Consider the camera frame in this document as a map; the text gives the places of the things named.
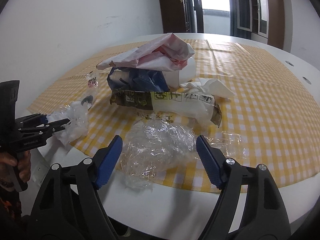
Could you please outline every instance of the white table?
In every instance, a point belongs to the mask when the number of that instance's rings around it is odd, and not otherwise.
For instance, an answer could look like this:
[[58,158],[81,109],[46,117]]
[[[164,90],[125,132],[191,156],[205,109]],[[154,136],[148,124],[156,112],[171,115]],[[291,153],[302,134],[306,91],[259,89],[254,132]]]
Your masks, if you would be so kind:
[[[121,41],[115,45],[149,41],[159,35],[147,35]],[[302,82],[320,104],[320,71],[300,58],[283,50],[256,41],[201,33],[180,33],[182,39],[206,39],[213,41],[237,42],[267,50],[281,61]],[[50,138],[40,153],[49,162],[62,166],[76,165],[86,158],[79,150],[65,149],[55,138]],[[131,228],[165,239],[197,239],[206,225],[217,202],[218,194],[181,190],[153,184],[152,189],[133,191],[122,182],[122,173],[114,171],[107,185],[99,190],[101,202],[107,214]],[[280,188],[290,223],[308,212],[320,195],[320,174]],[[239,227],[246,194],[240,194],[235,218],[230,231]]]

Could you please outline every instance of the yellow checkered tablecloth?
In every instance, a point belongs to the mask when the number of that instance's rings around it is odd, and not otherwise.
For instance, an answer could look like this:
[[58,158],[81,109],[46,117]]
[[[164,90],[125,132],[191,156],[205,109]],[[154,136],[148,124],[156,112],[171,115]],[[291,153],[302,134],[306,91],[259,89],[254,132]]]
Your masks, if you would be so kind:
[[[219,102],[220,128],[209,131],[195,127],[195,133],[219,131],[241,135],[249,159],[239,163],[256,167],[264,163],[278,187],[307,179],[320,172],[320,108],[300,81],[267,51],[238,43],[185,40],[195,50],[197,77],[218,78],[236,95]],[[28,108],[32,113],[51,113],[58,106],[79,100],[87,81],[85,75],[102,60],[142,45],[144,42],[107,48],[68,71]],[[108,73],[100,74],[99,94],[89,110],[89,132],[72,145],[93,156],[106,147],[114,135],[125,138],[138,120],[128,108],[110,105]],[[201,161],[167,170],[156,183],[204,192],[216,192]]]

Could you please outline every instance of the human hand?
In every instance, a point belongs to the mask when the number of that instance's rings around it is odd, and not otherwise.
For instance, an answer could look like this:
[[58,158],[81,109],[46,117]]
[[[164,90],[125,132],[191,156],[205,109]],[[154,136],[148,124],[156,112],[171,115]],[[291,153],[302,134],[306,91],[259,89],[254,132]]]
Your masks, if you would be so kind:
[[18,169],[20,171],[19,177],[23,182],[27,182],[30,180],[30,176],[31,176],[30,159],[31,159],[30,151],[24,152],[23,158],[20,159],[19,162],[7,152],[0,153],[0,163],[5,163],[11,166],[18,165]]
[[31,154],[26,151],[23,158],[18,161],[18,170],[20,171],[19,177],[23,182],[28,182],[31,176]]

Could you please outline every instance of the crumpled paper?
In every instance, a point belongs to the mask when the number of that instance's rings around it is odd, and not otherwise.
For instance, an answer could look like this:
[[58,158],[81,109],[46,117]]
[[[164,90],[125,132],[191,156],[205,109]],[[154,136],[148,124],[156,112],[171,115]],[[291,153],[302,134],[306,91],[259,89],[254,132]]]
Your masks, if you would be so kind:
[[232,98],[235,95],[220,80],[213,78],[196,78],[194,82],[182,83],[180,86],[184,88],[183,93],[222,98]]
[[195,51],[173,33],[164,34],[139,48],[134,48],[110,57],[97,65],[97,69],[108,67],[132,67],[160,71],[181,70]]

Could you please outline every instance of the small plastic packet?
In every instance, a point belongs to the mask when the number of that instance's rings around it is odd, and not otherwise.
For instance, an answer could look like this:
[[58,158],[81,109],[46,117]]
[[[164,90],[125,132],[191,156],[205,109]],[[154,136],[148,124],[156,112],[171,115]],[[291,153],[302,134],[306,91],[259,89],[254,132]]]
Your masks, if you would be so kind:
[[139,121],[127,133],[120,156],[125,184],[148,186],[159,172],[194,159],[195,151],[192,129],[162,120]]
[[244,162],[249,160],[249,153],[241,143],[241,135],[236,133],[221,132],[221,138],[206,137],[211,147],[218,148],[226,158],[233,158]]
[[90,106],[87,102],[74,101],[70,105],[62,106],[57,111],[47,115],[48,122],[65,118],[70,120],[70,122],[65,124],[64,130],[54,134],[64,146],[80,138],[82,135],[87,135],[89,127],[88,108]]
[[88,86],[81,97],[81,104],[83,105],[85,102],[89,104],[89,108],[95,102],[98,94],[98,85],[99,85],[99,72],[97,70],[91,71],[86,75]]

